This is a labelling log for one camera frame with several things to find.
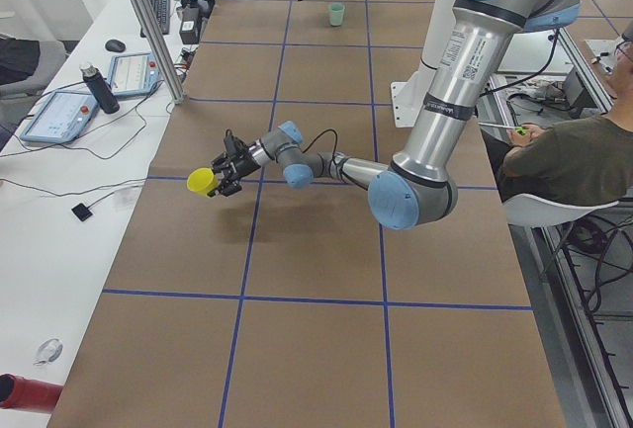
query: white desk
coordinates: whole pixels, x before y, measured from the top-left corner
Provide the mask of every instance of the white desk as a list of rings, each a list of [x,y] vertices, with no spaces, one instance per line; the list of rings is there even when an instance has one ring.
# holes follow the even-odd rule
[[[177,15],[173,14],[170,35],[165,40],[174,60],[183,47],[179,25]],[[49,90],[80,81],[79,64],[84,61],[92,62],[106,74],[113,54],[104,49],[104,43],[112,38],[123,41],[126,52],[149,50],[148,42],[139,35],[129,0],[110,2],[68,57]],[[120,101],[121,110],[110,116],[100,112],[88,130],[122,115],[139,100]],[[163,84],[138,109],[147,121],[145,130],[110,160],[102,161],[86,151],[56,147],[0,157],[0,178],[57,193],[144,178],[169,120],[165,109],[170,102],[171,96]],[[141,126],[142,120],[132,112],[71,145],[110,155]],[[22,150],[12,138],[2,154]],[[70,209],[79,203],[91,204],[113,190],[51,198],[9,183],[0,187],[0,374],[64,384],[139,189],[133,190],[132,201],[126,206],[117,196],[104,200],[85,222],[79,221]],[[37,348],[50,338],[62,341],[61,356],[48,366],[34,366]],[[41,428],[47,421],[48,415],[0,410],[3,428]]]

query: label sticker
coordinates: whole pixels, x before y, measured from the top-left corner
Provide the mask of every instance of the label sticker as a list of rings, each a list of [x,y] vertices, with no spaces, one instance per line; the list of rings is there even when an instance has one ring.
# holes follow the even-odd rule
[[[460,31],[453,31],[451,39],[444,50],[439,66],[448,69],[461,80],[481,82],[487,80],[484,74],[497,49],[498,40],[477,36],[466,44],[466,35]]]
[[[443,65],[445,68],[451,70],[457,59],[459,58],[459,54],[462,51],[462,46],[464,45],[464,41],[466,40],[466,35],[459,31],[453,31],[451,34],[451,39],[448,41],[446,45],[446,49],[444,49],[444,55],[442,59],[439,61],[440,67]]]

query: yellow cup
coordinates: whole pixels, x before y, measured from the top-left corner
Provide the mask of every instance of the yellow cup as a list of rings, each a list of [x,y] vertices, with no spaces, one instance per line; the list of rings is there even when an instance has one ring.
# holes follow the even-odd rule
[[[219,185],[218,178],[209,168],[198,168],[187,178],[187,189],[205,197]]]

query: red object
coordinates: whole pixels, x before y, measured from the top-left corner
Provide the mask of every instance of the red object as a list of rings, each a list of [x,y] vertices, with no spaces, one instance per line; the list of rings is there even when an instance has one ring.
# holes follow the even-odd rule
[[[5,374],[0,376],[0,408],[52,413],[62,389],[62,385]]]

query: glasses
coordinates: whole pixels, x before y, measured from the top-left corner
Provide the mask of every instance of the glasses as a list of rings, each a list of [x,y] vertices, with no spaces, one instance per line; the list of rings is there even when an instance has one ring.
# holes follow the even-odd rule
[[[633,42],[631,41],[624,41],[620,44],[618,44],[615,47],[615,53],[619,53],[622,55],[625,55],[627,59],[629,59],[631,62],[633,62],[633,51],[630,51],[629,49],[631,48],[631,44],[633,44]]]

